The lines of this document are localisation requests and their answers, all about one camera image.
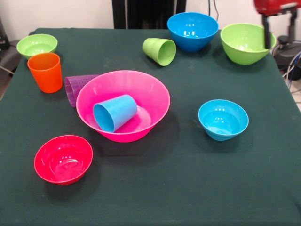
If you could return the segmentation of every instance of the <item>light green bowl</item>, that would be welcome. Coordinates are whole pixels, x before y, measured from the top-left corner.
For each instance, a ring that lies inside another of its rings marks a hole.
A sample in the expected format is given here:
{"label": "light green bowl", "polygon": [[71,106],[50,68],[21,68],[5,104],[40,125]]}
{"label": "light green bowl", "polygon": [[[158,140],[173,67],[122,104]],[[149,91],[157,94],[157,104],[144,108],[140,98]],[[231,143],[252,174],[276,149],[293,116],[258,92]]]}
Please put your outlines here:
{"label": "light green bowl", "polygon": [[[251,65],[264,58],[269,50],[264,45],[264,29],[254,24],[231,24],[221,32],[227,56],[240,65]],[[276,38],[271,34],[271,48]]]}
{"label": "light green bowl", "polygon": [[26,59],[39,53],[54,53],[57,39],[49,34],[33,34],[21,39],[17,44],[18,52]]}

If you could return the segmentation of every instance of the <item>plastic cup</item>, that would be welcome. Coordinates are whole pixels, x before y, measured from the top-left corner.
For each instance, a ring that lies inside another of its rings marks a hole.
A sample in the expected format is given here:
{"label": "plastic cup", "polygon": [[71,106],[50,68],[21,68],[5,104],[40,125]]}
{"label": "plastic cup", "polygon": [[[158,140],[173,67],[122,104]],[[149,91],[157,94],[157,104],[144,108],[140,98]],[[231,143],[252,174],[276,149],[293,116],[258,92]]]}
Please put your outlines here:
{"label": "plastic cup", "polygon": [[70,76],[65,77],[65,89],[72,107],[76,106],[76,99],[79,95],[80,90],[93,78],[97,77],[98,74],[91,75],[80,75],[80,76]]}
{"label": "plastic cup", "polygon": [[169,39],[148,38],[144,41],[142,49],[161,66],[169,65],[176,53],[175,43]]}
{"label": "plastic cup", "polygon": [[43,92],[54,93],[63,86],[61,61],[57,54],[37,54],[28,60],[27,65]]}
{"label": "plastic cup", "polygon": [[99,127],[115,132],[137,113],[137,104],[130,95],[122,95],[95,104],[93,114]]}

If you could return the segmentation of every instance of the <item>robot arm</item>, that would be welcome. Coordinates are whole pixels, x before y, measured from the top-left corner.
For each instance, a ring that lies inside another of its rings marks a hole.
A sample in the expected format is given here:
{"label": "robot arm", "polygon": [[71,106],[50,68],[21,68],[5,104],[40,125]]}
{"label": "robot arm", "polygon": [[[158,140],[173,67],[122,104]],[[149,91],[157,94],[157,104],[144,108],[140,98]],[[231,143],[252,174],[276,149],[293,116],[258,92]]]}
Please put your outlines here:
{"label": "robot arm", "polygon": [[301,0],[254,0],[254,3],[257,12],[262,15],[265,48],[271,48],[268,17],[287,12],[292,14],[288,27],[288,43],[292,43],[295,39],[295,20],[297,18],[297,9],[301,8]]}

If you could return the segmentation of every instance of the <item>black cable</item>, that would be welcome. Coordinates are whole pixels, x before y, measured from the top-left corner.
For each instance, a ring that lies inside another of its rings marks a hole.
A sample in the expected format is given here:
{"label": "black cable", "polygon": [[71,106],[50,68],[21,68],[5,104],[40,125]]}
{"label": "black cable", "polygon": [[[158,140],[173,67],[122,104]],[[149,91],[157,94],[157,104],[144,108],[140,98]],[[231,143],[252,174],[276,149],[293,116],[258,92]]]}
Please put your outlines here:
{"label": "black cable", "polygon": [[209,16],[210,16],[210,14],[211,14],[211,12],[210,12],[210,11],[211,11],[211,10],[210,10],[210,0],[208,0],[208,11],[209,11],[208,14],[209,14]]}
{"label": "black cable", "polygon": [[219,14],[218,11],[217,11],[215,0],[213,0],[213,3],[214,3],[215,11],[216,11],[216,13],[217,13],[216,21],[218,21],[218,17],[220,16],[220,14]]}

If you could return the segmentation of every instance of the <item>bowl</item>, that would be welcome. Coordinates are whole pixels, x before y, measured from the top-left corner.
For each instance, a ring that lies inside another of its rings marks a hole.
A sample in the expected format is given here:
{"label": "bowl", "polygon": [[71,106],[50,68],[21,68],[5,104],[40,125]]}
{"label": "bowl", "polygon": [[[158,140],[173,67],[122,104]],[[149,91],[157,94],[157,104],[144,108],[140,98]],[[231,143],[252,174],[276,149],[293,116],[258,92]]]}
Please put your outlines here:
{"label": "bowl", "polygon": [[[251,65],[264,58],[264,28],[254,24],[231,24],[221,31],[222,46],[227,56],[239,65]],[[271,33],[271,48],[276,37]]]}
{"label": "bowl", "polygon": [[214,140],[229,140],[241,134],[249,124],[246,111],[229,100],[211,100],[198,111],[198,119]]}
{"label": "bowl", "polygon": [[[93,106],[121,95],[130,95],[137,103],[137,113],[115,132],[103,131],[96,123]],[[138,71],[114,71],[97,76],[79,92],[76,109],[89,127],[106,138],[126,143],[144,137],[166,115],[170,95],[155,77]]]}
{"label": "bowl", "polygon": [[196,52],[205,47],[218,31],[218,23],[201,13],[179,13],[167,21],[172,39],[186,52]]}
{"label": "bowl", "polygon": [[26,59],[39,53],[54,53],[57,39],[50,34],[33,34],[21,39],[17,44],[18,52]]}
{"label": "bowl", "polygon": [[69,185],[83,177],[92,158],[89,142],[78,136],[64,135],[49,140],[38,150],[34,169],[45,181]]}

